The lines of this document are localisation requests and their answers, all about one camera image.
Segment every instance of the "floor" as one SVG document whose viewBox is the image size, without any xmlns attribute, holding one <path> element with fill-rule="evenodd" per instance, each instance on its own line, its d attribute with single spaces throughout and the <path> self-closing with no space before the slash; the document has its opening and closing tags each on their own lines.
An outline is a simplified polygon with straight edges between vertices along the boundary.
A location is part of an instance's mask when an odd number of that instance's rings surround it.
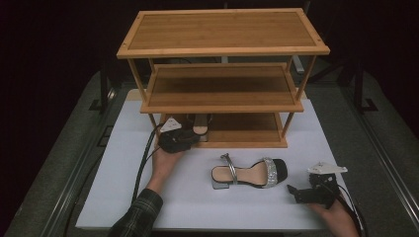
<svg viewBox="0 0 419 237">
<path fill-rule="evenodd" d="M 316 73 L 328 63 L 318 59 Z M 419 197 L 419 141 L 382 94 L 377 81 L 364 74 L 364 98 L 376 112 L 360 115 L 353 106 L 353 90 L 336 83 L 339 70 L 308 84 L 323 131 L 338 164 L 351 171 L 345 183 L 359 206 L 370 236 L 419 236 L 415 201 Z M 300 75 L 295 74 L 298 83 Z M 6 236 L 106 236 L 106 230 L 74 227 L 95 172 L 106 149 L 127 91 L 125 80 L 111 89 L 109 106 L 94 110 L 100 99 L 100 73 L 86 86 L 79 103 L 56 140 Z M 309 233 L 155 232 L 155 236 L 330 236 Z"/>
</svg>

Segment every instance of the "white table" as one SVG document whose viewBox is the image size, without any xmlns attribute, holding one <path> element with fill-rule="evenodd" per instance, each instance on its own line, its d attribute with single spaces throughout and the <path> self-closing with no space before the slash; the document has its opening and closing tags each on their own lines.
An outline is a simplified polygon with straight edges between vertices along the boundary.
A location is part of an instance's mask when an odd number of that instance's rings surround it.
<svg viewBox="0 0 419 237">
<path fill-rule="evenodd" d="M 141 101 L 129 98 L 115 124 L 76 227 L 109 228 L 129 208 L 138 166 L 152 130 L 148 115 L 138 112 Z M 287 185 L 309 189 L 306 169 L 317 162 L 336 164 L 311 102 L 302 102 L 304 113 L 295 114 L 288 132 L 289 148 L 197 148 L 188 151 L 166 185 L 162 195 L 164 205 L 154 228 L 209 231 L 324 229 L 319 217 L 304 204 L 295 203 L 287 190 Z M 262 157 L 281 158 L 288 166 L 289 176 L 271 189 L 243 185 L 213 190 L 210 171 L 215 166 L 225 165 L 219 159 L 224 153 L 229 153 L 236 167 L 250 167 Z M 151 160 L 143 171 L 140 190 L 150 175 Z M 337 179 L 346 188 L 340 175 Z"/>
</svg>

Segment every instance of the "plaid shirt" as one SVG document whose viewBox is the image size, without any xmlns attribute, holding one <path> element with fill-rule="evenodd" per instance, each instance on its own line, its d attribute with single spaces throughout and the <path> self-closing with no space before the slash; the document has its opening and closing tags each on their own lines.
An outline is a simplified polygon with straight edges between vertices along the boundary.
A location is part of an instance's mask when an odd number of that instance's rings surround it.
<svg viewBox="0 0 419 237">
<path fill-rule="evenodd" d="M 111 228 L 110 237 L 149 236 L 163 205 L 155 191 L 144 189 L 127 213 Z"/>
</svg>

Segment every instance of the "wooden shoe rack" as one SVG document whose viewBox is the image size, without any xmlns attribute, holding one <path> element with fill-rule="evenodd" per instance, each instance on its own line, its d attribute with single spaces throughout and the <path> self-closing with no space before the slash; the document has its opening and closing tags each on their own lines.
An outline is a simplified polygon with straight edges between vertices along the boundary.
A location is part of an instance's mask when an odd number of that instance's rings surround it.
<svg viewBox="0 0 419 237">
<path fill-rule="evenodd" d="M 140 112 L 174 117 L 212 114 L 208 141 L 197 147 L 287 147 L 294 113 L 316 55 L 329 53 L 301 9 L 141 11 L 117 57 L 127 59 L 142 99 Z M 288 56 L 285 62 L 157 64 L 155 58 Z M 293 55 L 310 56 L 299 89 Z M 135 60 L 152 70 L 144 90 Z M 283 123 L 279 113 L 289 113 Z"/>
</svg>

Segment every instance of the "bottom shelf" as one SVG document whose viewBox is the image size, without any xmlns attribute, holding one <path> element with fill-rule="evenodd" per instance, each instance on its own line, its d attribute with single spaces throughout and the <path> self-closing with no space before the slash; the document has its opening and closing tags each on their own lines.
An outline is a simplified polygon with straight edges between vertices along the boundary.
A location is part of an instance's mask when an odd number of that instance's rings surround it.
<svg viewBox="0 0 419 237">
<path fill-rule="evenodd" d="M 173 117 L 183 128 L 192 128 L 187 115 L 164 115 L 164 122 Z M 278 113 L 213 114 L 209 123 L 208 141 L 198 148 L 287 148 L 282 137 L 283 126 Z"/>
</svg>

